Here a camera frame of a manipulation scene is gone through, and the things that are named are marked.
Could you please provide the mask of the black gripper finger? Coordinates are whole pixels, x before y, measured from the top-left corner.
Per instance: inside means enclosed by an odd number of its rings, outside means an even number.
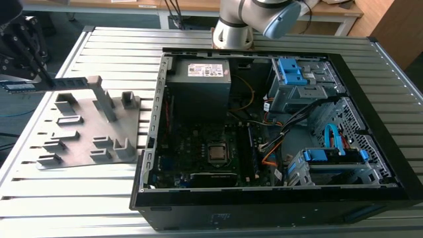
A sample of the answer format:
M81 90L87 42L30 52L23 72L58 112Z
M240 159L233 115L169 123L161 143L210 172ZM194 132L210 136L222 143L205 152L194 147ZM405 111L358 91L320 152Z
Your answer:
M17 50L18 77L30 80L37 89L53 87L51 77L46 72L46 43L35 17L18 17L11 27L11 42Z
M34 71L30 59L14 53L0 52L0 79L1 80L33 80Z

